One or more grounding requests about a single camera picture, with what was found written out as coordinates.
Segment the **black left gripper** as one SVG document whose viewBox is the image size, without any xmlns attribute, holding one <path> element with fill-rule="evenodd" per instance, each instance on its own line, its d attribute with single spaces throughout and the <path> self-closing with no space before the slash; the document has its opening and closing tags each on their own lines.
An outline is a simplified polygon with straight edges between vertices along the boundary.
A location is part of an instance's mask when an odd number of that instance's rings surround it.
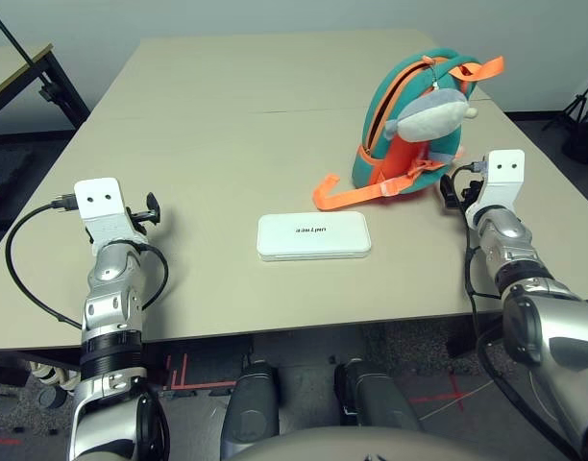
<svg viewBox="0 0 588 461">
<path fill-rule="evenodd" d="M 127 215 L 130 218 L 134 230 L 141 233 L 142 235 L 147 235 L 147 230 L 142 225 L 143 222 L 148 221 L 154 225 L 157 225 L 161 221 L 159 202 L 153 192 L 149 192 L 147 194 L 146 206 L 147 211 L 141 211 L 137 213 L 133 213 L 128 206 L 126 207 Z"/>
</svg>

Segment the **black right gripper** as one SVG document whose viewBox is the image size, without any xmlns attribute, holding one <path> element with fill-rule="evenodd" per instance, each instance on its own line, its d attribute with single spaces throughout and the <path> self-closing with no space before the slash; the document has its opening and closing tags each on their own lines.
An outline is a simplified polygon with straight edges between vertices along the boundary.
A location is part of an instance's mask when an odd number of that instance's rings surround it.
<svg viewBox="0 0 588 461">
<path fill-rule="evenodd" d="M 479 173 L 480 166 L 476 165 L 462 165 L 456 168 L 454 175 L 457 176 L 460 172 Z M 461 211 L 465 211 L 470 205 L 472 205 L 479 196 L 482 189 L 483 181 L 470 181 L 469 186 L 461 190 L 459 201 L 459 208 Z M 452 178 L 444 174 L 440 180 L 440 193 L 442 195 L 444 206 L 446 209 L 456 209 L 456 193 L 454 191 Z"/>
</svg>

